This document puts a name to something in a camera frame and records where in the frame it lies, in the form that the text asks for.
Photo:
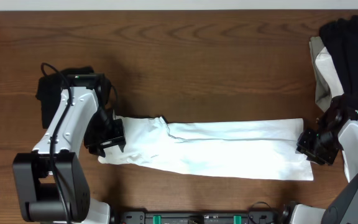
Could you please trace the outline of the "white printed t-shirt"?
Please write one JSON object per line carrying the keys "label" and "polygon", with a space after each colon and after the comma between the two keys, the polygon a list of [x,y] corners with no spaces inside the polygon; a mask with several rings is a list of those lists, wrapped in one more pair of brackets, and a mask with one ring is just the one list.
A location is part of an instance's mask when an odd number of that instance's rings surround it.
{"label": "white printed t-shirt", "polygon": [[126,145],[105,150],[102,164],[135,164],[179,174],[246,179],[313,180],[311,164],[296,152],[303,120],[166,123],[122,119]]}

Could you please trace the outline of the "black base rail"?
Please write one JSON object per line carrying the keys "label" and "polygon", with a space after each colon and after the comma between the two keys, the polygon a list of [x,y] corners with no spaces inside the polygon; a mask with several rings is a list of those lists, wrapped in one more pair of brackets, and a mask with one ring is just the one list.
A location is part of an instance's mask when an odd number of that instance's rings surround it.
{"label": "black base rail", "polygon": [[113,215],[114,224],[279,224],[289,223],[291,206],[281,210],[256,202],[248,210],[233,212],[149,212],[133,210]]}

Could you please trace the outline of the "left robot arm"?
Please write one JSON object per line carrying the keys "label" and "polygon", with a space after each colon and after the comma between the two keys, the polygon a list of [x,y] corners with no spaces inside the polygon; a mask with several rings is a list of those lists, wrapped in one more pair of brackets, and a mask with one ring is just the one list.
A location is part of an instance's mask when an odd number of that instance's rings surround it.
{"label": "left robot arm", "polygon": [[121,119],[104,110],[99,88],[62,90],[46,133],[32,152],[18,153],[12,168],[23,219],[40,223],[112,223],[111,207],[91,198],[79,162],[82,146],[105,157],[124,149]]}

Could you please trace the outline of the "black folded garment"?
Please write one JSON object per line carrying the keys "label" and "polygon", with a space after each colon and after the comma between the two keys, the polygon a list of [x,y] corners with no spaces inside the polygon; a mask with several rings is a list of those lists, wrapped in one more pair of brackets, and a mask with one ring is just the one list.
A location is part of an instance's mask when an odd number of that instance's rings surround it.
{"label": "black folded garment", "polygon": [[42,127],[44,129],[47,129],[52,122],[60,104],[62,88],[66,88],[60,73],[65,76],[71,86],[83,86],[85,84],[85,87],[95,90],[97,96],[101,97],[98,102],[102,107],[107,104],[112,88],[111,82],[103,74],[94,79],[93,75],[96,73],[92,67],[66,68],[47,75],[46,66],[51,67],[48,63],[42,63],[40,66],[44,76],[39,79],[35,95],[36,99],[41,102]]}

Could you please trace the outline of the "white garment in pile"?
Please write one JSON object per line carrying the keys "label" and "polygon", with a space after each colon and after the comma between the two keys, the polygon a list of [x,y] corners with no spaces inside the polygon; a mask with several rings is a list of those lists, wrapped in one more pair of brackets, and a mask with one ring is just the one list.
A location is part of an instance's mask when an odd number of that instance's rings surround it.
{"label": "white garment in pile", "polygon": [[328,84],[331,96],[335,97],[342,95],[344,90],[335,69],[332,56],[324,45],[321,50],[317,51],[317,53],[318,54],[314,58],[314,64],[316,65],[318,72],[322,75],[323,80]]}

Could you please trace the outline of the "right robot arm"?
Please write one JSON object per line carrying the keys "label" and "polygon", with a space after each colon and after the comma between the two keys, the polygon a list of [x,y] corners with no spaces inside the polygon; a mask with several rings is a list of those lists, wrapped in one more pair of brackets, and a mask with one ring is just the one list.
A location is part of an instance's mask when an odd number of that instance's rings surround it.
{"label": "right robot arm", "polygon": [[296,150],[319,165],[332,165],[341,153],[349,183],[327,209],[290,202],[280,223],[358,224],[358,96],[335,96],[318,128],[301,133]]}

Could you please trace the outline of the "grey folded garment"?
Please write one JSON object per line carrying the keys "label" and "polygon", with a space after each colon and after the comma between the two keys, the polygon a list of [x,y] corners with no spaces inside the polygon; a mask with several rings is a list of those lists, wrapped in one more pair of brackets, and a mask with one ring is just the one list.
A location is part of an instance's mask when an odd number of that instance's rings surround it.
{"label": "grey folded garment", "polygon": [[316,80],[315,97],[314,101],[316,105],[325,112],[331,105],[331,91],[328,84],[323,78],[322,74],[318,70],[315,62],[318,54],[324,48],[324,44],[320,37],[311,37],[309,41],[311,63],[314,70],[314,77]]}

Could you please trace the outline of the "black garment on pile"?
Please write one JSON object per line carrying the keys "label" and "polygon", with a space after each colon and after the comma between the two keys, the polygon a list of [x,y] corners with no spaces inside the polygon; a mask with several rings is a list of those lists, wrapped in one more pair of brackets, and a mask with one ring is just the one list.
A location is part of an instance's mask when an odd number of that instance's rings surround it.
{"label": "black garment on pile", "polygon": [[344,90],[342,95],[358,110],[358,16],[323,25],[319,36],[333,59]]}

